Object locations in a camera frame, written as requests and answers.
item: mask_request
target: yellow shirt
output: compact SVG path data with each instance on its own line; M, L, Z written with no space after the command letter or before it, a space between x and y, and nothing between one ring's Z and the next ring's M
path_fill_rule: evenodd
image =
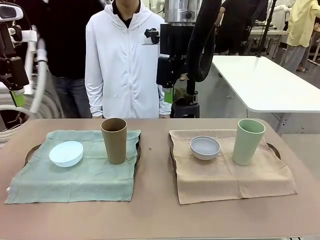
M290 13L289 33L286 41L290 46L307 48L314 29L316 16L320 18L320 6L317 0L296 0Z

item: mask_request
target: jacket hood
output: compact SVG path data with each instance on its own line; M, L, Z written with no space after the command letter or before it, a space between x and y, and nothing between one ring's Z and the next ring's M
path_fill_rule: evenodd
M105 6L104 11L107 13L112 22L121 29L127 29L125 24L119 18L117 14L114 14L112 4L108 4ZM150 16L152 15L152 11L150 11L141 1L140 11L138 13L134 13L129 29L133 30L137 27L141 26Z

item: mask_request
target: beige cloth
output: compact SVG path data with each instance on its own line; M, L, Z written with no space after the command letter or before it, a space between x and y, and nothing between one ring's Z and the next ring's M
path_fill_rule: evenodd
M291 170L262 140L249 166L232 161L236 130L172 130L178 198L181 205L200 202L284 196L297 193ZM197 136L218 140L220 153L209 161L193 156Z

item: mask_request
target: white hoodie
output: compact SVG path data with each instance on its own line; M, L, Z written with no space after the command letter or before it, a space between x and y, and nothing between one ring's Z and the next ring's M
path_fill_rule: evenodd
M158 118L169 115L157 85L158 45L142 45L146 29L164 20L141 2L129 28L112 5L93 15L86 26L85 87L93 117Z

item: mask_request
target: cup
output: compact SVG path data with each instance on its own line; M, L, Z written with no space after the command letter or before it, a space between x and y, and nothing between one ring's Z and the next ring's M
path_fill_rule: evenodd
M232 160L238 165L249 165L265 131L266 127L257 120L240 120L236 131Z
M111 164L122 164L127 152L127 122L121 118L109 118L101 123L106 153Z

